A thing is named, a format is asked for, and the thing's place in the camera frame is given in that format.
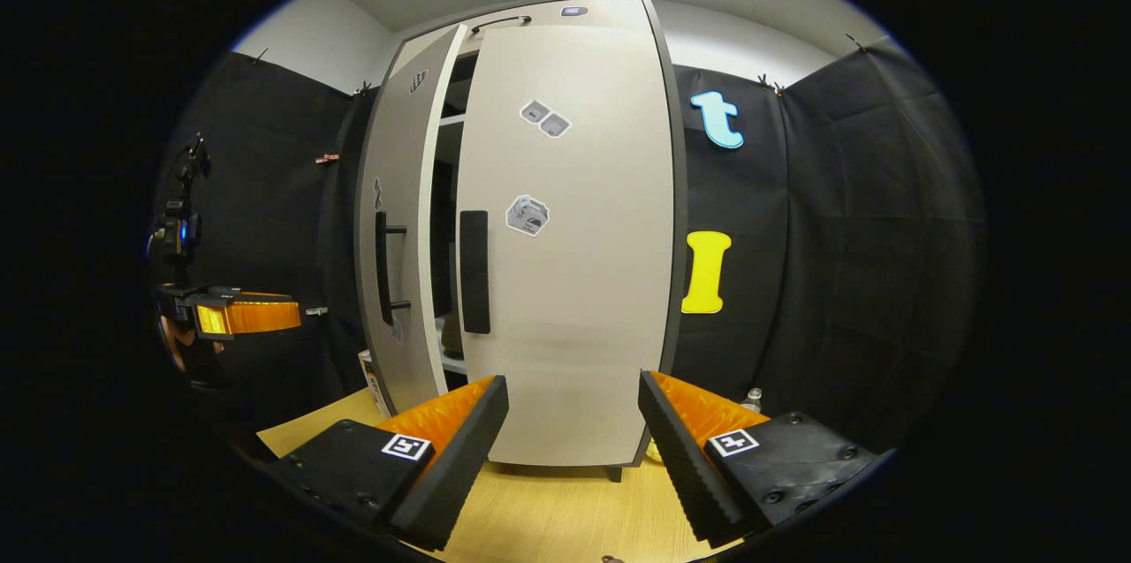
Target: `black handle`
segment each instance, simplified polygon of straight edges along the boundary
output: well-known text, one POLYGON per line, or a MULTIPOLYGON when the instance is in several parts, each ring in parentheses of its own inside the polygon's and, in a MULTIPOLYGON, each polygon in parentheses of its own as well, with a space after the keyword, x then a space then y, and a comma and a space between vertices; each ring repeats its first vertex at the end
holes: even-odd
POLYGON ((474 35, 475 33, 480 32, 480 28, 484 26, 490 26, 491 24, 498 24, 498 23, 509 23, 509 20, 511 19, 521 19, 524 24, 529 24, 533 23, 534 17, 530 17, 529 15, 515 15, 513 17, 503 17, 502 19, 495 19, 493 23, 480 24, 478 26, 472 28, 472 34, 474 35))
POLYGON ((491 334, 485 209, 459 213, 459 301, 464 310, 464 330, 491 334))
POLYGON ((385 213, 377 213, 377 294, 381 302, 381 320, 392 326, 392 310, 403 310, 408 301, 389 301, 389 250, 385 236, 389 233, 408 233, 405 225, 386 225, 385 213))

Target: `water bottle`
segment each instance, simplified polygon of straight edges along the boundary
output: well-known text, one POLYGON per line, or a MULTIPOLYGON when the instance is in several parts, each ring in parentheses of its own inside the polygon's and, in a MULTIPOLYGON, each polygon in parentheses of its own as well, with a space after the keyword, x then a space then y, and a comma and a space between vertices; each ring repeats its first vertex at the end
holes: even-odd
POLYGON ((748 407, 750 410, 752 410, 754 413, 761 413, 762 412, 762 390, 761 389, 751 389, 750 392, 746 393, 746 399, 740 401, 739 406, 748 407))

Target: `black fabric backdrop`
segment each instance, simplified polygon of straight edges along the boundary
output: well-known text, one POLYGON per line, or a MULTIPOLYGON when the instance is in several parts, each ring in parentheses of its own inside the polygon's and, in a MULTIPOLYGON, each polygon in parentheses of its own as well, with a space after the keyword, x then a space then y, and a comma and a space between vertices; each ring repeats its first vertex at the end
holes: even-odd
MULTIPOLYGON (((157 181, 155 216, 179 192, 180 149, 205 136, 211 171, 192 203, 201 242, 189 276, 201 284, 290 294, 297 329, 240 335, 219 354, 231 389, 223 393, 252 432, 303 415, 364 387, 364 349, 354 285, 353 205, 357 155, 375 92, 351 97, 276 64, 230 53, 201 84, 171 140, 157 181), (336 164, 316 165, 323 153, 336 164)), ((150 268, 172 282, 154 242, 150 268)))
POLYGON ((689 67, 676 80, 689 228, 733 244, 723 311, 683 314, 673 373, 898 445, 957 362, 984 265, 977 176, 943 97, 888 38, 782 96, 689 67), (739 149, 702 132, 689 99, 708 89, 739 109, 739 149))

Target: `cabinet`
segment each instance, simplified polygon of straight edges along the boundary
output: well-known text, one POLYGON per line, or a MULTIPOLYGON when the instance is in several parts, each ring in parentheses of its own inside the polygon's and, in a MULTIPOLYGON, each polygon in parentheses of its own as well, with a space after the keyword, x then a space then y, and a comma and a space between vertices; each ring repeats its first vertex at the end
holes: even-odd
POLYGON ((510 397, 490 459, 639 464, 639 371, 671 364, 684 276, 674 92, 649 0, 534 3, 403 44, 355 220, 366 338, 395 410, 446 390, 430 227, 433 165, 452 164, 448 318, 467 378, 504 374, 510 397))

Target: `table surface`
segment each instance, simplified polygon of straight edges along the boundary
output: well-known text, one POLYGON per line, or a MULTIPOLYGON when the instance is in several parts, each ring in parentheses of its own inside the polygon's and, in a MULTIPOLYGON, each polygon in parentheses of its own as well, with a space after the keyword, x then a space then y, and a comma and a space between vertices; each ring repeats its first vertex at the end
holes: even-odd
MULTIPOLYGON (((259 438, 283 457, 339 419, 377 425, 383 415, 362 389, 259 438)), ((668 563, 722 549, 696 540, 666 470, 645 458, 619 484, 598 467, 485 462, 448 546, 429 554, 460 563, 598 563, 605 554, 668 563)))

